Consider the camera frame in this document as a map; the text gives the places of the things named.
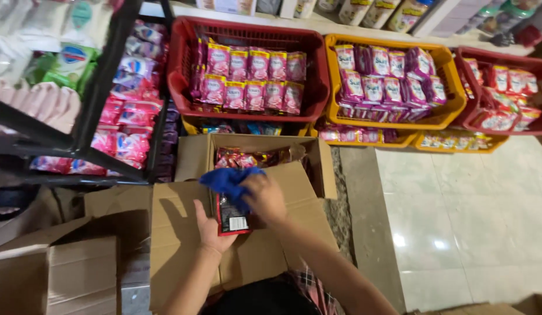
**blue cloth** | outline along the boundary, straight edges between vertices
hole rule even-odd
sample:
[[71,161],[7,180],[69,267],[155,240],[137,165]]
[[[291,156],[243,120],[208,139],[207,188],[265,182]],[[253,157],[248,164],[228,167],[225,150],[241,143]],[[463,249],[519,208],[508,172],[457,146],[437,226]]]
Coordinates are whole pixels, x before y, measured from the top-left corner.
[[240,213],[246,215],[251,209],[250,206],[242,200],[242,196],[245,194],[249,195],[250,192],[246,187],[240,186],[239,184],[252,174],[265,175],[265,172],[257,167],[242,170],[221,168],[205,173],[199,178],[199,182],[217,193],[224,194],[230,201],[230,204],[236,206]]

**hand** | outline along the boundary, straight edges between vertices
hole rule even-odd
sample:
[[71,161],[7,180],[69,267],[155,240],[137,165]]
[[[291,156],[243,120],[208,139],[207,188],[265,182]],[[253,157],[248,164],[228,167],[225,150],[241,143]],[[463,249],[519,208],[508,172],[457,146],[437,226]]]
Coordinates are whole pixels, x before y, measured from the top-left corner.
[[269,226],[281,224],[287,218],[287,208],[284,205],[283,192],[279,184],[263,174],[250,175],[241,186],[250,191],[250,196],[244,196],[244,201]]
[[193,203],[195,204],[195,213],[197,215],[197,227],[201,235],[201,246],[212,248],[220,254],[224,253],[234,243],[238,235],[220,237],[218,235],[217,220],[207,218],[203,204],[199,200],[195,199]]

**yellow plastic basket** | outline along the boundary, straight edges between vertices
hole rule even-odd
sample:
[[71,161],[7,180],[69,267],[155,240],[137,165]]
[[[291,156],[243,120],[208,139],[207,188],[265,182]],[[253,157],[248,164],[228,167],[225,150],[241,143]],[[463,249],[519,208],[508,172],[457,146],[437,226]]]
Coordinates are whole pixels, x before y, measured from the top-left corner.
[[[199,134],[199,130],[196,126],[201,126],[201,120],[203,118],[195,117],[195,116],[184,116],[181,115],[181,122],[183,123],[183,127],[185,131],[188,132],[188,135],[194,136],[196,134]],[[309,123],[285,123],[283,125],[283,130],[281,134],[288,135],[288,136],[298,136],[303,137],[308,133],[308,127],[310,126]]]
[[[308,136],[311,137],[318,137],[318,132],[316,128],[314,128],[314,125],[316,122],[310,123],[310,127],[308,129]],[[325,141],[328,145],[331,146],[375,146],[375,147],[391,147],[391,148],[403,148],[407,147],[411,144],[413,139],[417,136],[416,130],[411,129],[399,129],[398,130],[399,137],[396,139],[395,142],[392,143],[371,143],[371,142],[342,142],[342,141]]]
[[[343,44],[352,44],[356,46],[374,45],[396,49],[409,49],[418,46],[428,51],[435,61],[437,75],[444,81],[446,97],[448,99],[447,103],[444,106],[433,109],[431,116],[428,118],[421,119],[415,123],[379,123],[360,118],[337,117],[339,105],[335,101],[335,96],[341,89],[341,75],[339,74],[337,55],[333,47]],[[452,59],[450,50],[443,45],[408,43],[405,41],[329,34],[325,37],[325,47],[328,58],[329,79],[331,82],[331,93],[329,95],[326,112],[328,119],[332,123],[376,128],[442,130],[446,128],[465,107],[465,91],[461,85],[460,77],[457,74],[456,64]]]
[[421,146],[421,143],[424,140],[424,132],[420,131],[413,140],[413,143],[411,144],[413,147],[415,147],[417,150],[420,151],[428,151],[428,152],[437,152],[437,153],[479,153],[479,154],[491,154],[494,150],[496,150],[498,147],[500,147],[503,143],[508,140],[508,136],[498,136],[498,135],[490,135],[491,140],[488,143],[489,148],[480,148],[478,150],[458,150],[455,148],[440,148],[440,147],[423,147]]

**tiled floor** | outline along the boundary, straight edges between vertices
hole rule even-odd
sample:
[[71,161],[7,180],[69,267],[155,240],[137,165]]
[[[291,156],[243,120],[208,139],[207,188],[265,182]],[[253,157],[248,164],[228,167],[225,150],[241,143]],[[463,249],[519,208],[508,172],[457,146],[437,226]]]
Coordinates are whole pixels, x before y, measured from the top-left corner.
[[542,292],[542,146],[491,155],[376,150],[408,311]]

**red plastic basket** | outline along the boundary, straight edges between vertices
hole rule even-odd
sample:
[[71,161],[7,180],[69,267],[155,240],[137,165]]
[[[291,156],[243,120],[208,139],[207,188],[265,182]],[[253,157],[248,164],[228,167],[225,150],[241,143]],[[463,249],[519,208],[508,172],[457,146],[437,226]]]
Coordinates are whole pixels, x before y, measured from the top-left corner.
[[[189,76],[193,58],[191,48],[198,37],[205,36],[224,45],[305,52],[308,68],[300,116],[209,113],[192,110],[193,99],[189,93]],[[307,123],[317,120],[328,101],[329,76],[324,39],[315,31],[180,16],[172,25],[168,62],[169,91],[178,111],[185,116]]]
[[[460,75],[463,74],[463,77],[466,82],[469,83],[471,90],[473,92],[474,98],[467,97],[467,104],[465,109],[457,116],[457,118],[452,122],[451,125],[458,125],[467,130],[475,132],[483,132],[487,134],[498,134],[503,136],[510,135],[525,135],[525,136],[542,136],[542,60],[539,58],[530,58],[530,57],[518,57],[509,54],[501,54],[489,52],[483,49],[470,48],[470,47],[458,47],[455,51],[456,53],[456,68]],[[470,125],[474,122],[474,119],[477,117],[481,111],[481,107],[486,107],[487,98],[483,95],[483,89],[481,85],[475,79],[473,71],[469,65],[465,62],[464,58],[475,58],[479,63],[479,67],[482,69],[484,65],[487,64],[498,64],[501,66],[507,66],[513,69],[523,69],[533,73],[538,78],[538,88],[539,92],[535,94],[530,102],[531,104],[536,105],[541,109],[541,116],[533,121],[528,129],[525,131],[493,131],[490,129],[474,127]]]

